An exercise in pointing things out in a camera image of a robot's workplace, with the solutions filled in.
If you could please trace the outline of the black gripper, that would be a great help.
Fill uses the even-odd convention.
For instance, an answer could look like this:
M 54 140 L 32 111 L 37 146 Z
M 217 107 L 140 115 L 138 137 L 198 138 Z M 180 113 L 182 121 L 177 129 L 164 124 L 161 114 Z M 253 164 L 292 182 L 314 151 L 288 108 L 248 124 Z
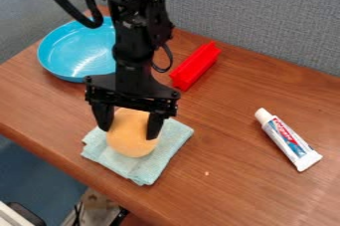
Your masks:
M 110 129 L 114 107 L 121 107 L 150 112 L 146 140 L 158 137 L 165 117 L 176 116 L 180 93 L 156 80 L 150 61 L 117 62 L 112 74 L 85 76 L 85 85 L 85 100 L 102 131 Z

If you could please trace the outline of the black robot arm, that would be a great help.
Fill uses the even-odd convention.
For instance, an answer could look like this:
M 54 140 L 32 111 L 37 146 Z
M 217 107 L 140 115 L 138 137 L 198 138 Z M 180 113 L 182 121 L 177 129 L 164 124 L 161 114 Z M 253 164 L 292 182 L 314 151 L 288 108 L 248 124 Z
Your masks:
M 85 100 L 101 130 L 116 122 L 113 108 L 141 111 L 148 115 L 146 138 L 158 136 L 164 120 L 176 115 L 180 94 L 162 85 L 153 73 L 169 69 L 154 63 L 154 52 L 166 50 L 173 24 L 166 0 L 106 0 L 116 30 L 112 49 L 116 70 L 85 77 Z M 54 0 L 65 12 L 88 28 L 104 24 L 94 0 Z

